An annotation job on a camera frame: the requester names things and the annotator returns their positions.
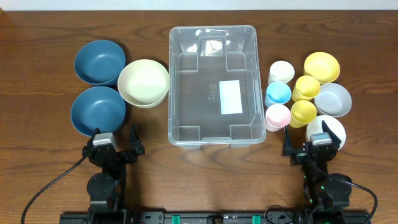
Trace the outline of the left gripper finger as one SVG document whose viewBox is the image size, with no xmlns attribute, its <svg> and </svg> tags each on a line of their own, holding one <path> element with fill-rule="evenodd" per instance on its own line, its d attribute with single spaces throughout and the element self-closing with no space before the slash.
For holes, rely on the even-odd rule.
<svg viewBox="0 0 398 224">
<path fill-rule="evenodd" d="M 143 151 L 144 150 L 144 145 L 141 142 L 141 140 L 139 139 L 139 136 L 137 135 L 137 132 L 136 132 L 136 126 L 133 123 L 131 124 L 131 129 L 130 129 L 130 134 L 129 134 L 129 145 L 135 151 Z"/>
<path fill-rule="evenodd" d="M 99 128 L 95 128 L 95 130 L 94 130 L 94 132 L 93 132 L 93 135 L 90 137 L 90 144 L 93 143 L 93 140 L 94 140 L 95 136 L 96 136 L 97 134 L 99 134 L 99 133 L 100 133 L 100 129 L 99 129 Z"/>
</svg>

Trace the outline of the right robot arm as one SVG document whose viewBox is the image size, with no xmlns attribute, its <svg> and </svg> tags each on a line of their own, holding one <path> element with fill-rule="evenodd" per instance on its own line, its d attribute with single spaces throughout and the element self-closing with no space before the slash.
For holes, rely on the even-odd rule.
<svg viewBox="0 0 398 224">
<path fill-rule="evenodd" d="M 309 142 L 294 149 L 289 137 L 288 127 L 284 128 L 282 155 L 290 158 L 292 166 L 301 166 L 304 172 L 305 198 L 311 201 L 307 210 L 315 212 L 347 207 L 351 188 L 343 185 L 349 178 L 343 174 L 330 174 L 327 163 L 336 156 L 341 139 L 322 122 L 322 132 L 313 134 Z"/>
</svg>

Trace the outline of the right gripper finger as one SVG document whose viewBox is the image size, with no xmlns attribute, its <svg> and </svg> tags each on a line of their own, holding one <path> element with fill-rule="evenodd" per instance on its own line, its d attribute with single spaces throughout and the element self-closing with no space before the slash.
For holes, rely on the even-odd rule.
<svg viewBox="0 0 398 224">
<path fill-rule="evenodd" d="M 289 130 L 287 126 L 284 126 L 284 142 L 282 146 L 282 155 L 289 156 L 292 153 L 292 144 L 289 137 Z"/>
<path fill-rule="evenodd" d="M 341 144 L 341 139 L 328 127 L 327 123 L 325 120 L 321 122 L 322 124 L 322 130 L 324 133 L 328 133 L 330 139 L 331 139 L 331 144 L 334 146 L 339 146 Z"/>
</svg>

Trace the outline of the pink cup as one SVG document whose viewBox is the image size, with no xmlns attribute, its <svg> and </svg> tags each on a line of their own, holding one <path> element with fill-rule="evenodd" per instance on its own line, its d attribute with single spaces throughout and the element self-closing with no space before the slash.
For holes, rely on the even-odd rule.
<svg viewBox="0 0 398 224">
<path fill-rule="evenodd" d="M 274 104 L 266 110 L 266 129 L 270 132 L 276 132 L 291 121 L 291 112 L 285 105 Z"/>
</svg>

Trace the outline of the cream large bowl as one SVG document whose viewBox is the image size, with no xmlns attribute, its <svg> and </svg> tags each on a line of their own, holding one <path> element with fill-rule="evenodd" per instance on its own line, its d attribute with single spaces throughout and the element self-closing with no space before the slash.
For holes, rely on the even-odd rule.
<svg viewBox="0 0 398 224">
<path fill-rule="evenodd" d="M 159 62 L 140 59 L 129 63 L 118 78 L 118 91 L 129 104 L 138 108 L 159 105 L 169 94 L 170 75 Z"/>
</svg>

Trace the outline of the dark blue bowl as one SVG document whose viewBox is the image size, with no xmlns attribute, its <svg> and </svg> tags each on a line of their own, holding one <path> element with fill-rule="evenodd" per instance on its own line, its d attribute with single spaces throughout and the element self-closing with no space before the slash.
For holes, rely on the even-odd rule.
<svg viewBox="0 0 398 224">
<path fill-rule="evenodd" d="M 78 95 L 70 117 L 75 129 L 86 136 L 92 136 L 96 128 L 100 133 L 115 133 L 126 118 L 126 103 L 113 88 L 94 86 Z"/>
<path fill-rule="evenodd" d="M 124 50 L 111 40 L 95 40 L 86 44 L 74 60 L 76 75 L 94 86 L 115 85 L 125 65 Z"/>
</svg>

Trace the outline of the yellow cup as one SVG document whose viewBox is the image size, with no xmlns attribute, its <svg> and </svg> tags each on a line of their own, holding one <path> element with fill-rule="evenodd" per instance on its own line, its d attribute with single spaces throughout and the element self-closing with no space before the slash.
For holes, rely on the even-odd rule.
<svg viewBox="0 0 398 224">
<path fill-rule="evenodd" d="M 317 109 L 310 101 L 300 100 L 295 102 L 290 110 L 291 120 L 289 125 L 301 128 L 311 123 L 317 117 Z"/>
<path fill-rule="evenodd" d="M 300 100 L 310 101 L 320 93 L 320 83 L 312 76 L 304 75 L 297 79 L 292 99 L 294 102 Z"/>
</svg>

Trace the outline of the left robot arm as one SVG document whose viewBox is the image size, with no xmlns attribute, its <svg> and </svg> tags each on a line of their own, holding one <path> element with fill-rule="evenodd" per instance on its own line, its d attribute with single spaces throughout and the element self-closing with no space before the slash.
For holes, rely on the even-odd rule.
<svg viewBox="0 0 398 224">
<path fill-rule="evenodd" d="M 87 183 L 90 208 L 96 212 L 116 212 L 123 208 L 126 192 L 126 165 L 137 162 L 137 157 L 145 154 L 145 148 L 131 126 L 129 133 L 130 149 L 117 151 L 113 133 L 101 133 L 96 128 L 82 155 L 102 171 L 93 175 Z"/>
</svg>

